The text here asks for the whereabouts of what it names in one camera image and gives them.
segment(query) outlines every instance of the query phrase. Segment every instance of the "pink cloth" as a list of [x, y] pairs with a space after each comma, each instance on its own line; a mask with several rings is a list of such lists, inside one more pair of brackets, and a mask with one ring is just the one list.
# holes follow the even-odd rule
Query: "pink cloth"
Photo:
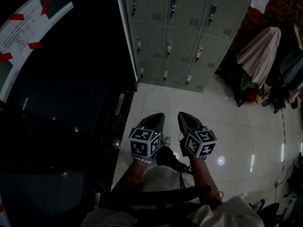
[[252, 82], [263, 86], [276, 57], [281, 31], [268, 27], [258, 34], [237, 54], [237, 63], [252, 77]]

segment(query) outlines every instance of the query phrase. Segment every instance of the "white shirt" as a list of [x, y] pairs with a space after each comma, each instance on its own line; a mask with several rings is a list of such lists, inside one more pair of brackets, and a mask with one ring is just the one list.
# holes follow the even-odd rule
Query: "white shirt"
[[[182, 174], [186, 187], [194, 186], [193, 176]], [[143, 177], [143, 192], [157, 192], [180, 189], [180, 173], [168, 166], [157, 166]], [[211, 210], [204, 205], [187, 216], [200, 227], [263, 227], [260, 216], [242, 199], [234, 197], [228, 202]], [[82, 227], [103, 226], [133, 226], [137, 222], [131, 215], [125, 212], [115, 212], [109, 209], [97, 209], [87, 214]]]

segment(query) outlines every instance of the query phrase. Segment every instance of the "red tape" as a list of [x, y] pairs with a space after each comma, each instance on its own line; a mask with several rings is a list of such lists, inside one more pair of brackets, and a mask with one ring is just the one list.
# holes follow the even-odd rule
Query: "red tape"
[[41, 15], [47, 13], [48, 5], [49, 5], [49, 0], [46, 0], [46, 1], [44, 2], [44, 4], [43, 4]]
[[43, 48], [42, 43], [37, 42], [37, 43], [28, 43], [28, 46], [30, 49], [40, 49]]
[[11, 53], [5, 53], [5, 54], [0, 55], [0, 62], [8, 61], [10, 59], [13, 59]]
[[23, 14], [18, 14], [18, 13], [11, 13], [9, 15], [10, 20], [24, 20], [24, 15]]

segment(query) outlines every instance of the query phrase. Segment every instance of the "person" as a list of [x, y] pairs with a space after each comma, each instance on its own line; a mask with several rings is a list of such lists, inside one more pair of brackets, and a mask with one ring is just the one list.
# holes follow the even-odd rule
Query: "person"
[[[186, 188], [192, 186], [210, 186], [210, 192], [199, 198], [193, 199], [191, 204], [198, 203], [198, 208], [186, 214], [187, 222], [182, 222], [184, 218], [182, 211], [173, 213], [171, 223], [164, 223], [156, 226], [200, 226], [200, 227], [244, 227], [264, 226], [259, 215], [241, 197], [234, 197], [222, 203], [216, 184], [214, 183], [205, 161], [200, 157], [189, 157], [191, 171], [179, 162], [171, 150], [171, 138], [163, 139], [163, 145], [157, 152], [157, 166], [149, 169], [147, 161], [141, 161], [135, 157], [126, 173], [116, 184], [111, 192], [107, 209], [97, 209], [87, 214], [83, 220], [82, 227], [102, 227], [102, 226], [155, 226], [153, 225], [154, 212], [150, 216], [144, 216], [144, 224], [139, 220], [140, 213], [132, 216], [129, 212], [130, 206], [126, 201], [126, 196], [132, 192], [158, 192], [171, 191], [181, 188], [180, 174]], [[183, 210], [191, 209], [189, 203]], [[133, 206], [133, 209], [140, 209], [141, 206]]]

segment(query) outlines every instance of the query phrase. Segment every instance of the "leg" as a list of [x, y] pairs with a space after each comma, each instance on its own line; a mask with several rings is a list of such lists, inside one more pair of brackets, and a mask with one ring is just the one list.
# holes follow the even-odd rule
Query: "leg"
[[[163, 146], [161, 149], [159, 149], [157, 154], [157, 165], [169, 166], [177, 172], [181, 172], [182, 169], [187, 167], [185, 164], [179, 162], [176, 159], [173, 151], [169, 148], [169, 146]], [[189, 170], [183, 170], [182, 172], [191, 174]]]

